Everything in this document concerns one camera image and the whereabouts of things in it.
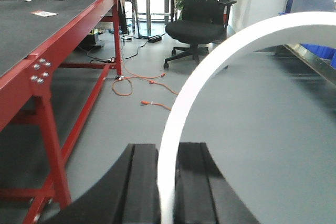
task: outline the black work surface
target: black work surface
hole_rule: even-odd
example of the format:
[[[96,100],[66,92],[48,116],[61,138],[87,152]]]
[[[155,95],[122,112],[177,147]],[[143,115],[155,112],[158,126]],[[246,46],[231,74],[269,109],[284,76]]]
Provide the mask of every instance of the black work surface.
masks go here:
[[[96,0],[0,1],[0,77]],[[57,13],[40,17],[36,10]]]

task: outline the white curved ring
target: white curved ring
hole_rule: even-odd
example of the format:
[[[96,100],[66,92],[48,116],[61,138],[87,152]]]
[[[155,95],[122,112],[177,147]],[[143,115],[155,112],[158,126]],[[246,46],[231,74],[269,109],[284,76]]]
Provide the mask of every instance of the white curved ring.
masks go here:
[[[228,38],[190,75],[167,120],[159,152],[158,187],[161,223],[173,223],[174,177],[178,143],[189,110],[205,82],[229,60],[276,45],[310,43],[334,47],[336,13],[305,12],[263,20]]]

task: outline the table frame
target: table frame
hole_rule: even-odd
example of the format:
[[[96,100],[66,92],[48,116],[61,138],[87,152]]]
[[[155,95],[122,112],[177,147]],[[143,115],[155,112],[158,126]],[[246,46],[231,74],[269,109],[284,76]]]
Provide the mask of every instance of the table frame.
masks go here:
[[[114,33],[114,63],[64,65],[65,67],[101,68],[102,72],[62,148],[59,144],[50,102],[52,75],[98,22],[113,22],[114,31],[119,31],[118,2],[119,0],[96,0],[0,77],[0,101],[2,103],[0,131],[10,123],[39,125],[50,165],[50,174],[40,189],[0,189],[0,198],[2,199],[33,199],[23,221],[24,224],[36,223],[45,204],[50,200],[58,202],[61,208],[65,208],[71,203],[65,164],[103,87],[109,70],[116,69],[117,76],[122,75],[119,33]],[[112,16],[105,16],[111,9]],[[34,100],[35,111],[22,110],[30,98]]]

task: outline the chair base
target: chair base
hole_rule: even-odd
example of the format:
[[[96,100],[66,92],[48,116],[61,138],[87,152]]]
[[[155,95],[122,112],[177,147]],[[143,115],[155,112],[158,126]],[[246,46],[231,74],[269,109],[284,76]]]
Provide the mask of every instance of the chair base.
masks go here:
[[[182,51],[179,54],[176,54],[176,50]],[[166,58],[164,60],[163,68],[169,68],[168,61],[181,59],[184,57],[187,57],[191,55],[193,57],[193,60],[196,61],[196,64],[199,64],[199,55],[207,56],[209,54],[209,50],[207,47],[199,47],[198,45],[190,45],[190,47],[174,47],[172,50],[172,56],[169,58]]]

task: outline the paper card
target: paper card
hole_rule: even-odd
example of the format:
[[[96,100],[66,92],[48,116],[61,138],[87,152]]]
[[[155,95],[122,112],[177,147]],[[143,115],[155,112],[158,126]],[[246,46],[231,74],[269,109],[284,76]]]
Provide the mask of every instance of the paper card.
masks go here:
[[[49,16],[54,16],[57,15],[57,13],[50,13],[50,12],[46,12],[44,10],[36,10],[34,12],[31,12],[32,14],[41,16],[41,17],[49,17]]]

